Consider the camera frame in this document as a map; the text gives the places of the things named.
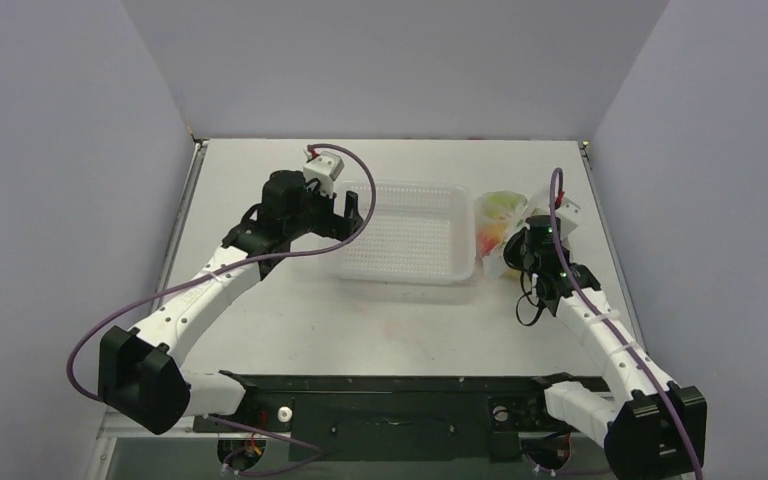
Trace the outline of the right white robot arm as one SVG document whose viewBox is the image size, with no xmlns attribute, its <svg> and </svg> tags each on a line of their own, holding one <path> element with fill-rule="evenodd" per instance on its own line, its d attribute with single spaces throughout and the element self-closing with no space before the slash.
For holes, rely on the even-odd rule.
<svg viewBox="0 0 768 480">
<path fill-rule="evenodd" d="M 618 479 L 703 478 L 707 402 L 648 356 L 619 319 L 594 274 L 570 260 L 561 221 L 534 215 L 504 248 L 523 294 L 576 337 L 612 395 L 605 399 L 560 374 L 524 400 L 538 427 L 562 421 L 602 447 Z"/>
</svg>

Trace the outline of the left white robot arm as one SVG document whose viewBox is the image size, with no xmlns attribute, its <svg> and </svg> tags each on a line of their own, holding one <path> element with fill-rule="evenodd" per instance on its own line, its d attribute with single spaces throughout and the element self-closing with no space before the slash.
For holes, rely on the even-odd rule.
<svg viewBox="0 0 768 480">
<path fill-rule="evenodd" d="M 192 280 L 162 292 L 164 304 L 129 329 L 113 326 L 99 344 L 98 396 L 153 434 L 181 418 L 219 414 L 232 429 L 251 427 L 258 402 L 242 383 L 221 373 L 185 372 L 201 336 L 246 291 L 263 281 L 307 234 L 340 248 L 359 236 L 369 213 L 356 192 L 334 210 L 333 183 L 300 171 L 270 175 L 259 203 L 232 227 Z"/>
</svg>

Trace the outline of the clear plastic bag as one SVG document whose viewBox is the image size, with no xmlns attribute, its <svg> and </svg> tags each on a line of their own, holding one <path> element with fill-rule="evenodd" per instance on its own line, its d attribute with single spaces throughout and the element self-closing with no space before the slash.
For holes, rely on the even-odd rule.
<svg viewBox="0 0 768 480">
<path fill-rule="evenodd" d="M 500 232 L 504 232 L 504 240 L 494 248 L 487 256 L 477 258 L 481 263 L 484 276 L 489 280 L 495 280 L 505 275 L 512 275 L 513 270 L 509 268 L 503 259 L 504 246 L 510 237 L 524 227 L 525 219 L 532 214 L 545 214 L 548 212 L 548 188 L 543 187 L 534 192 L 531 197 L 527 197 L 528 203 L 525 207 L 513 212 L 505 212 L 501 215 L 488 214 L 484 207 L 484 198 L 487 193 L 479 196 L 474 201 L 475 226 L 476 233 L 485 226 L 494 226 Z"/>
</svg>

